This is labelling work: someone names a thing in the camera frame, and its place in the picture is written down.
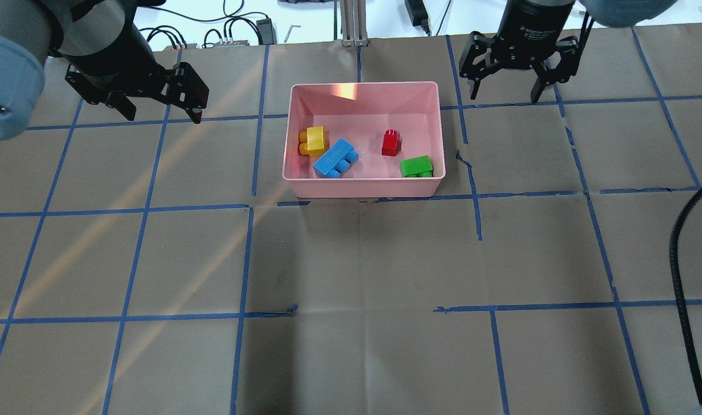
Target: power adapter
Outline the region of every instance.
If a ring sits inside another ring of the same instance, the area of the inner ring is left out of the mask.
[[[256,28],[259,29],[261,44],[277,44],[277,32],[274,30],[274,24],[270,18],[264,18],[256,22]]]
[[[431,28],[428,24],[428,11],[422,0],[405,0],[405,8],[410,16],[410,21],[414,27],[420,26],[425,33],[431,35]]]

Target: red block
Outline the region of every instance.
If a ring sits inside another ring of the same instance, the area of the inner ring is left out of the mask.
[[[387,130],[384,132],[384,141],[382,142],[383,156],[396,156],[399,152],[399,134],[396,130]]]

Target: blue block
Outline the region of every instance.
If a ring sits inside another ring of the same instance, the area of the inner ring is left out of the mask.
[[[346,173],[351,168],[351,163],[357,160],[358,153],[353,149],[353,145],[340,138],[312,167],[315,168],[318,176],[338,179],[341,173]]]

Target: toy building block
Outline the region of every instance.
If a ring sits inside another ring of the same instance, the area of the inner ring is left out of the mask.
[[[382,142],[383,156],[396,156],[399,152],[399,134],[396,130],[387,130],[384,132],[384,140]]]
[[[433,177],[433,165],[428,156],[415,157],[399,162],[403,177]]]
[[[321,157],[328,151],[328,139],[322,126],[308,127],[299,135],[299,152],[303,156]]]
[[[358,153],[345,139],[338,139],[313,165],[318,176],[338,179],[358,160]]]

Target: yellow block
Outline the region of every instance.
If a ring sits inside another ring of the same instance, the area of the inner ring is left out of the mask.
[[[328,139],[322,126],[309,127],[299,135],[299,152],[303,156],[321,157],[328,151]]]

